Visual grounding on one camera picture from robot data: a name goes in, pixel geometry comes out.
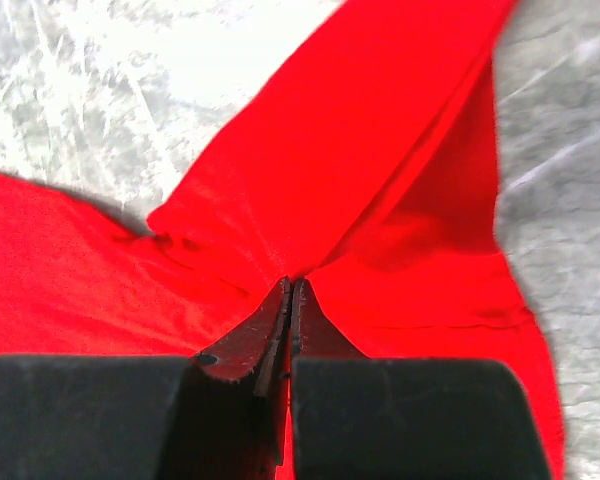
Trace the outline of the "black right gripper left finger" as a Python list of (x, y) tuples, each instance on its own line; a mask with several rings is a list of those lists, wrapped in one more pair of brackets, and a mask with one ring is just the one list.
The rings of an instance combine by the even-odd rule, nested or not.
[(271, 479), (291, 284), (194, 356), (0, 355), (0, 479)]

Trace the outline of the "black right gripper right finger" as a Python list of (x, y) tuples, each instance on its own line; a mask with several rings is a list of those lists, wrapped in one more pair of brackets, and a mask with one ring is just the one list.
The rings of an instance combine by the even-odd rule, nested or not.
[(291, 310), (299, 479), (547, 479), (528, 401), (503, 364), (371, 359), (323, 313), (307, 280)]

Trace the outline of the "bright red t shirt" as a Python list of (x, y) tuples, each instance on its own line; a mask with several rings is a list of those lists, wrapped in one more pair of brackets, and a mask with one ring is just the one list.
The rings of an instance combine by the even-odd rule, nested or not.
[(193, 354), (284, 277), (373, 357), (506, 363), (550, 475), (547, 342), (494, 234), (493, 50), (511, 1), (348, 1), (138, 235), (0, 174), (0, 354)]

